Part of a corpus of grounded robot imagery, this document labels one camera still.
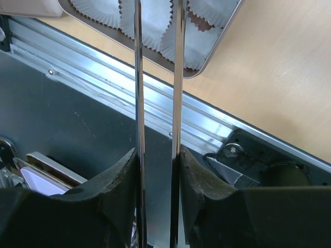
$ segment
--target white paper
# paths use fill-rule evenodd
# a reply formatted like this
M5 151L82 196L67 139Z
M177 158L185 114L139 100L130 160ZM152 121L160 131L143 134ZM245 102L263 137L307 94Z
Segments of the white paper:
M212 28L204 32L199 31L190 19L186 20L184 68L200 70L218 37L222 33L221 28ZM175 37L176 26L173 23L162 38L160 53L166 59L175 61Z
M193 14L216 27L225 27L239 0L189 0Z
M119 28L121 15L118 0L70 0L76 10L91 19Z
M134 1L121 0L121 30L134 39ZM171 3L169 0L141 0L143 45L157 52L163 34L170 25Z
M20 170L20 172L22 173L22 176L24 177L24 180L29 188L40 194L46 196L56 194L62 195L68 190L61 184L30 167L24 167Z

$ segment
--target white paper liner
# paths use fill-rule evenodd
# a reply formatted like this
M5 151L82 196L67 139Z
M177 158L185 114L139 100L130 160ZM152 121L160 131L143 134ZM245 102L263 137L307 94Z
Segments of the white paper liner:
M225 27L239 0L189 0L193 14L216 27Z
M204 32L199 31L190 19L186 20L185 48L184 48L184 68L200 70L208 57L208 54L215 45L222 29L214 27ZM160 53L166 59L175 61L175 37L176 25L173 21L168 31L162 38Z
M70 0L83 15L113 28L119 28L121 15L118 0Z
M121 0L121 30L134 39L134 1ZM170 0L141 0L141 22L143 45L160 51L163 34L170 25Z

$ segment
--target chrome bar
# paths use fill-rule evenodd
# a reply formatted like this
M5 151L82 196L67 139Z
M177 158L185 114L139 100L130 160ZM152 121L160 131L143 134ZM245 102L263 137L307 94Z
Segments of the chrome bar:
M136 129L139 180L137 185L137 233L138 248L147 248L146 226L146 183L145 183L145 121L144 121L144 80L141 32L141 2L134 0L134 52L136 71Z
M186 1L178 0L176 7L176 49L172 114L172 175L171 175L171 217L170 248L178 247L179 212L179 170L180 170L180 131L182 124L183 67L185 43Z

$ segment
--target bolt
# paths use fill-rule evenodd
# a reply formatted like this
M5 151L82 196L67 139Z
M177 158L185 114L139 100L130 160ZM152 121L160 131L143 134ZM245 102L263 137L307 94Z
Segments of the bolt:
M237 154L237 149L235 147L230 148L230 153L231 154Z
M0 42L4 41L6 39L5 32L0 28Z

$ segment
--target wooden table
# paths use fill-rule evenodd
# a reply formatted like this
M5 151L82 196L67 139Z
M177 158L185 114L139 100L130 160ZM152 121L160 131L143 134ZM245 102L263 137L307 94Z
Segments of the wooden table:
M41 20L134 64L132 51L71 17ZM173 83L148 60L144 71ZM331 162L331 0L246 0L184 90Z

